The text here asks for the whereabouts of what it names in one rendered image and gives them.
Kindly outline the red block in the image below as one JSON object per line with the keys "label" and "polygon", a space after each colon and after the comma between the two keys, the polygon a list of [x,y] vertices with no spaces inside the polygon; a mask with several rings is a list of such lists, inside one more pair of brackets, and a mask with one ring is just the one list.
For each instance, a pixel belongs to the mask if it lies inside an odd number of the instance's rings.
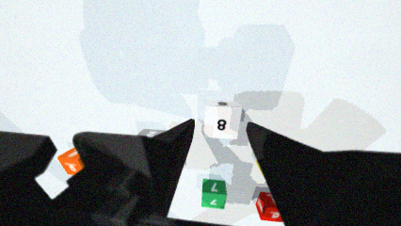
{"label": "red block", "polygon": [[282,222],[282,218],[271,193],[261,192],[256,202],[261,220]]}

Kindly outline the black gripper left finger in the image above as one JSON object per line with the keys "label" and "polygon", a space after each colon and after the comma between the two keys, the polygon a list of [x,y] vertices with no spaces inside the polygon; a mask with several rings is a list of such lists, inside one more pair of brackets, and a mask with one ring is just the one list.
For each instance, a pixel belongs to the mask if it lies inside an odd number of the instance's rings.
{"label": "black gripper left finger", "polygon": [[81,132],[72,143],[84,166],[140,170],[153,215],[168,217],[194,130],[195,119],[190,119],[153,137]]}

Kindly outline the grey block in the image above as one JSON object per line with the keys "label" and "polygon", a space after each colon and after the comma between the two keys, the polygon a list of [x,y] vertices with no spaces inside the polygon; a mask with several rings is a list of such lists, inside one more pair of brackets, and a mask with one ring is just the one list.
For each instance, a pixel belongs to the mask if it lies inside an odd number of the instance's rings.
{"label": "grey block", "polygon": [[136,134],[137,136],[147,136],[147,137],[153,137],[156,136],[158,134],[161,134],[163,132],[165,132],[167,130],[153,130],[153,129],[142,129],[138,134]]}

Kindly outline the orange block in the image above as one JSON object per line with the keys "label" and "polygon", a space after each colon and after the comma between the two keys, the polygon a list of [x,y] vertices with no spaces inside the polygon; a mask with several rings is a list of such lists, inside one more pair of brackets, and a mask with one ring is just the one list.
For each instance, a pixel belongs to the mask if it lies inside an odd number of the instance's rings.
{"label": "orange block", "polygon": [[62,155],[59,155],[57,159],[64,170],[70,175],[74,175],[77,171],[84,167],[75,148],[68,150]]}

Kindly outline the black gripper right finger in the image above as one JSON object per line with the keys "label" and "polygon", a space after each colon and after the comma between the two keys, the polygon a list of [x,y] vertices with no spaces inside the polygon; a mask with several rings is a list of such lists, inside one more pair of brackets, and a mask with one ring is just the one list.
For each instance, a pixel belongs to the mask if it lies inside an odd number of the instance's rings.
{"label": "black gripper right finger", "polygon": [[400,152],[323,152],[254,122],[247,134],[284,226],[319,226],[363,177],[401,178]]}

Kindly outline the green digit block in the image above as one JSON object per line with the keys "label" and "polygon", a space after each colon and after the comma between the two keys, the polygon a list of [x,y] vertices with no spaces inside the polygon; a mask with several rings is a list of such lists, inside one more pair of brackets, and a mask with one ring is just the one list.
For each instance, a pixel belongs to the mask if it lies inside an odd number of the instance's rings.
{"label": "green digit block", "polygon": [[202,180],[201,207],[224,209],[226,200],[227,188],[225,180]]}

